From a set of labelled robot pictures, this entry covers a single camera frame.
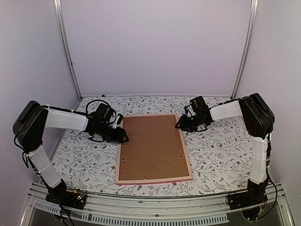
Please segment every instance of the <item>white floral surface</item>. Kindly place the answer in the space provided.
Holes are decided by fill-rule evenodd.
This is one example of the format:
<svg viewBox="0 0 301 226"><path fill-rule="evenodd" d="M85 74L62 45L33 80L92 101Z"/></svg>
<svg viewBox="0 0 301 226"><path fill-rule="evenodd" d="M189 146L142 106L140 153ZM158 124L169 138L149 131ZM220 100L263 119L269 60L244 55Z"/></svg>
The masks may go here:
<svg viewBox="0 0 301 226"><path fill-rule="evenodd" d="M87 97L78 111L94 99L107 101L117 113L126 115L183 113L192 97ZM205 97L209 106L224 97ZM89 106L94 111L99 102ZM130 196L187 196L230 192L246 188L252 167L249 135L241 118L212 123L205 132L184 132L193 181L156 185L115 185L117 144L95 143L89 134L67 130L52 160L69 188Z"/></svg>

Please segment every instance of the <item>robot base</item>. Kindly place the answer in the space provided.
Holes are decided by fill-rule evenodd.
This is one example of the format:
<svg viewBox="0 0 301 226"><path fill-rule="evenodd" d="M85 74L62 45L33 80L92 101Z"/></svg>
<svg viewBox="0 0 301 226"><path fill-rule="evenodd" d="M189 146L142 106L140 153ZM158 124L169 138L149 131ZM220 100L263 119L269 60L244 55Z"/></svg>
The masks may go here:
<svg viewBox="0 0 301 226"><path fill-rule="evenodd" d="M82 197L81 200L73 200L70 203L62 203L62 205L71 207L71 208L75 208L75 209L79 209L79 210L83 210L85 207L85 204L86 204L86 200L87 200L87 196L85 195L84 197ZM52 202L54 204L58 204L57 201L50 194L46 195L46 201Z"/></svg>
<svg viewBox="0 0 301 226"><path fill-rule="evenodd" d="M230 210L236 210L248 206L257 205L268 200L267 195L262 193L250 201L248 192L243 192L239 194L231 194L227 197L227 202L229 203Z"/></svg>

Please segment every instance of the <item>cork board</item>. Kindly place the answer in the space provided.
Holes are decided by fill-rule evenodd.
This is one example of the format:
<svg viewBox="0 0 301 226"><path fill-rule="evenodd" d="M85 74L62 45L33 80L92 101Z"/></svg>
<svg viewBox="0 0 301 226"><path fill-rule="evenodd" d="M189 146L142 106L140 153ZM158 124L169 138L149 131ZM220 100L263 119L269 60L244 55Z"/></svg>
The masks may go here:
<svg viewBox="0 0 301 226"><path fill-rule="evenodd" d="M192 180L176 114L124 117L129 142L119 145L116 184L138 185Z"/></svg>

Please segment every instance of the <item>metal frame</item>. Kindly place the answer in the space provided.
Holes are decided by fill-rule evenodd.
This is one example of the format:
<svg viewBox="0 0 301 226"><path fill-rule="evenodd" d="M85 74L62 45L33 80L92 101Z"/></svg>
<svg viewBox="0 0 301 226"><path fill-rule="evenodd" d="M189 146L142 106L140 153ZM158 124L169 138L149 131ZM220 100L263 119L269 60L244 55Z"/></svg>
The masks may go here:
<svg viewBox="0 0 301 226"><path fill-rule="evenodd" d="M64 52L65 52L65 57L66 57L66 61L67 61L71 81L72 81L72 84L73 84L73 88L75 90L76 97L78 98L78 100L81 100L82 95L80 93L79 84L78 84L77 78L75 76L75 71L74 71L74 67L73 67L73 63L72 63L72 59L71 59L71 54L70 54L70 49L69 49L67 36L66 36L66 30L65 30L65 26L64 26L61 0L54 0L54 5L55 5L55 16L56 16L56 20L57 20L57 25L58 25L58 29L59 29L59 32L60 32L61 41L62 41L63 49L64 49Z"/></svg>
<svg viewBox="0 0 301 226"><path fill-rule="evenodd" d="M250 17L249 17L249 25L248 25L247 35L246 35L244 51L243 51L243 55L241 57L235 85L234 85L234 88L233 88L233 91L231 94L232 99L235 99L237 97L240 83L241 83L241 80L242 80L242 77L243 77L243 74L245 71L246 61L247 61L248 53L250 50L251 40L252 40L255 21L256 21L257 8L258 8L258 0L252 0Z"/></svg>
<svg viewBox="0 0 301 226"><path fill-rule="evenodd" d="M54 0L54 5L55 5L55 15L56 15L56 19L57 19L58 29L60 32L62 45L63 45L67 65L68 65L69 72L70 72L71 81L72 81L72 84L73 84L73 87L74 87L74 90L75 90L78 100L81 100L83 96L81 95L81 92L79 89L79 84L78 84L78 81L77 81L77 78L75 75L75 70L73 67L72 59L71 59L65 25L64 25L64 21L63 21L63 11L62 11L61 0ZM251 45L251 40L252 40L252 36L253 36L253 30L254 30L254 26L255 26L257 8L258 8L258 0L252 0L250 16L249 16L249 24L248 24L248 29L247 29L247 35L246 35L243 55L241 57L241 61L239 64L238 74L236 77L234 88L233 88L232 94L230 96L232 99L237 97L240 83L241 83L243 73L245 70L246 61L247 61L247 57L248 57L248 53L249 53L249 49L250 49L250 45Z"/></svg>
<svg viewBox="0 0 301 226"><path fill-rule="evenodd" d="M277 189L278 205L280 209L283 209L281 211L283 223L285 226L293 226L293 220L281 184L277 184ZM46 194L47 189L44 185L32 184L21 226L28 226L33 208L58 215L60 208L56 204L45 201ZM273 203L276 195L273 185L267 186L266 194L269 199L268 203ZM88 193L84 210L69 209L72 210L72 219L101 225L115 225L116 223L113 224L113 221L119 220L127 222L127 225L136 226L143 226L143 222L145 222L145 226L180 226L182 225L180 222L183 222L183 225L186 226L197 226L209 225L198 224L196 223L197 220L208 219L209 221L209 219L219 218L228 213L255 207L230 210L229 205L225 203L226 195L156 198Z"/></svg>

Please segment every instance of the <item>white wall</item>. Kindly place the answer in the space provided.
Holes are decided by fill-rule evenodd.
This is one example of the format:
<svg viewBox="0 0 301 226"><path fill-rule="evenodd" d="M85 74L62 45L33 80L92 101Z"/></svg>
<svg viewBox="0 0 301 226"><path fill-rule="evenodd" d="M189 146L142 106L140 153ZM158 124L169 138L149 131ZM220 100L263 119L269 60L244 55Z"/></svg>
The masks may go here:
<svg viewBox="0 0 301 226"><path fill-rule="evenodd" d="M69 78L51 0L0 4L0 225L16 226L32 180L13 144L12 126L28 101L72 108ZM44 135L51 153L61 131Z"/></svg>
<svg viewBox="0 0 301 226"><path fill-rule="evenodd" d="M251 0L64 0L82 95L230 96Z"/></svg>
<svg viewBox="0 0 301 226"><path fill-rule="evenodd" d="M271 172L301 225L301 1L259 1L239 96L258 92L275 114Z"/></svg>

